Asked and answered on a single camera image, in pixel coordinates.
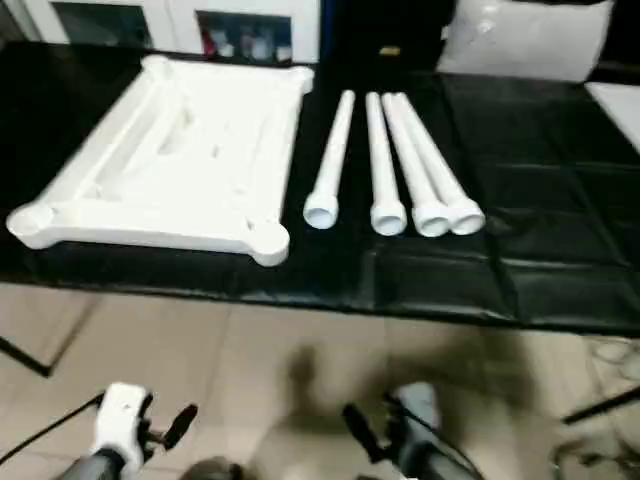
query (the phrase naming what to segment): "white bag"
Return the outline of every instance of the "white bag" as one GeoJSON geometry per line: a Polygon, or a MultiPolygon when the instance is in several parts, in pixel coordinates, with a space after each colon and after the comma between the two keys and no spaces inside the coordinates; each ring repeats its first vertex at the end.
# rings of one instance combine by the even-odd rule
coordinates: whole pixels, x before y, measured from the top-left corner
{"type": "Polygon", "coordinates": [[[584,81],[604,45],[613,1],[459,0],[438,70],[584,81]]]}

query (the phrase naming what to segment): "white plastic tube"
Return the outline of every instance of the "white plastic tube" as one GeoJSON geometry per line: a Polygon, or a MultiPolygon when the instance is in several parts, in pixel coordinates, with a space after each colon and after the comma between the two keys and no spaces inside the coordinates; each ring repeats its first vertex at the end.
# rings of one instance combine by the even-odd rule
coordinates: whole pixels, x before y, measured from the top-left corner
{"type": "Polygon", "coordinates": [[[485,216],[480,207],[460,186],[407,96],[404,93],[398,93],[394,98],[404,126],[424,167],[429,172],[436,193],[449,208],[451,231],[456,235],[470,235],[477,232],[485,224],[485,216]]]}
{"type": "Polygon", "coordinates": [[[404,128],[402,115],[397,111],[393,95],[385,93],[382,103],[413,201],[411,215],[416,230],[424,237],[444,235],[449,230],[447,207],[438,200],[431,186],[427,172],[404,128]]]}
{"type": "Polygon", "coordinates": [[[407,226],[407,214],[398,198],[380,96],[375,92],[367,94],[367,126],[373,181],[371,226],[380,235],[397,235],[407,226]]]}
{"type": "Polygon", "coordinates": [[[331,228],[338,219],[338,187],[355,98],[351,90],[342,93],[315,187],[304,204],[304,219],[314,228],[331,228]]]}

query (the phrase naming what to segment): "black tablecloth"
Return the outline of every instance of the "black tablecloth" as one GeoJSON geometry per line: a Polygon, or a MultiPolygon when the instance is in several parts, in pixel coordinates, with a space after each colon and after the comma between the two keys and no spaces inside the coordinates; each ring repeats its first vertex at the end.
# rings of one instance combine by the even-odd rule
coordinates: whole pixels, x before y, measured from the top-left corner
{"type": "MultiPolygon", "coordinates": [[[[139,71],[140,53],[15,44],[0,54],[0,217],[34,199],[139,71]]],[[[410,205],[396,165],[400,194],[410,205]]],[[[304,101],[283,223],[289,259],[0,233],[0,280],[478,325],[640,336],[640,157],[581,86],[326,66],[304,101]],[[357,93],[340,218],[302,218],[342,89],[357,93]],[[470,237],[374,234],[364,93],[404,91],[488,214],[470,237]]]]}

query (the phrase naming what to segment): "tiled floor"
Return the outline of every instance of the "tiled floor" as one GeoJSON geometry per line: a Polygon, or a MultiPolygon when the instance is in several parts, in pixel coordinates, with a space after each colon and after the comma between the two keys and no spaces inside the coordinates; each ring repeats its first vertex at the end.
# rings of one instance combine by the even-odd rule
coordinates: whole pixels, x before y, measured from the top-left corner
{"type": "MultiPolygon", "coordinates": [[[[176,479],[215,455],[260,480],[396,479],[389,465],[367,464],[339,413],[356,401],[380,428],[380,395],[411,381],[435,386],[445,433],[487,480],[549,479],[554,445],[588,436],[613,451],[614,429],[640,448],[640,407],[570,429],[557,421],[634,384],[577,336],[0,284],[0,334],[42,361],[74,328],[49,380],[0,355],[0,450],[112,381],[154,391],[157,427],[187,403],[201,406],[142,480],[176,479]]],[[[88,412],[32,445],[0,480],[53,477],[86,452],[93,419],[88,412]]],[[[569,467],[569,479],[622,479],[611,464],[569,467]]]]}

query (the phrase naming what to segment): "cabinet door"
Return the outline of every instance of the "cabinet door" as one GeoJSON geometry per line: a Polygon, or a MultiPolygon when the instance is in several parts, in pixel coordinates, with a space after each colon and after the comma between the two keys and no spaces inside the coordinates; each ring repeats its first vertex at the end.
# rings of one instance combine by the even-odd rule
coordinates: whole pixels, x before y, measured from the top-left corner
{"type": "Polygon", "coordinates": [[[180,50],[252,63],[318,61],[320,0],[168,0],[180,50]]]}
{"type": "Polygon", "coordinates": [[[164,0],[26,0],[50,43],[177,50],[164,0]]]}

